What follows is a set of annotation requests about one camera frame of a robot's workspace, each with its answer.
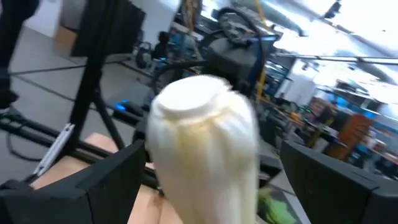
metal rail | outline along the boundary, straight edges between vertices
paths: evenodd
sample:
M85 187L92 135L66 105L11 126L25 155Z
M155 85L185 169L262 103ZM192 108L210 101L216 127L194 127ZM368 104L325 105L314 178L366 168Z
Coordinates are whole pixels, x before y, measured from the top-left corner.
M319 56L319 55L295 55L295 54L271 54L271 57L298 58L305 60L326 60L346 63L372 63L378 65L398 65L398 58L379 57L344 57L344 56Z

green object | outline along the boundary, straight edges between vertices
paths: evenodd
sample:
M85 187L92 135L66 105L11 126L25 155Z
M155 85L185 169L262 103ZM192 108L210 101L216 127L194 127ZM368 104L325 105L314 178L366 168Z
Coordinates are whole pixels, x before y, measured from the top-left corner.
M264 188L258 192L257 214L270 224L294 224L296 219L288 211L287 204L272 197L273 189Z
M296 219L287 210L286 203L272 197L268 201L267 216L275 224L294 224L296 222Z

person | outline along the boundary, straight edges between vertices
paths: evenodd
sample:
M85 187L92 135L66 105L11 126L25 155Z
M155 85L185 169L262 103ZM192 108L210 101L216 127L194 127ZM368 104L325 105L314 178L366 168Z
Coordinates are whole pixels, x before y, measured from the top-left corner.
M167 58L167 44L170 41L169 34L167 32L159 32L158 35L159 43L155 46L155 49L152 51L152 59L162 59Z
M39 0L1 0L0 13L0 110L7 109L18 99L11 90L9 65L24 21L32 17Z

white cylindrical object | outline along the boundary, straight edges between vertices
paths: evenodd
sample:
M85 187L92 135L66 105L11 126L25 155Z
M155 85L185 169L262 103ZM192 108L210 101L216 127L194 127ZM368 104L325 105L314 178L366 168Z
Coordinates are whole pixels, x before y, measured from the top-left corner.
M198 75L166 86L152 102L146 143L184 223L255 223L257 121L226 81Z

orange object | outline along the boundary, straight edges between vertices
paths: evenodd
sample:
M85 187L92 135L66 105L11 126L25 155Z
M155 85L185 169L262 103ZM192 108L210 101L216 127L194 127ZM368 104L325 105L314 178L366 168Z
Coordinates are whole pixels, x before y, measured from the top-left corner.
M292 113L292 119L294 121L300 121L301 120L300 115L298 113L295 113L295 112Z
M355 145L364 138L369 131L373 120L365 117L362 114L354 114L347 122L346 126L340 131L338 138L343 146L334 146L328 151L330 157L345 160L353 151Z

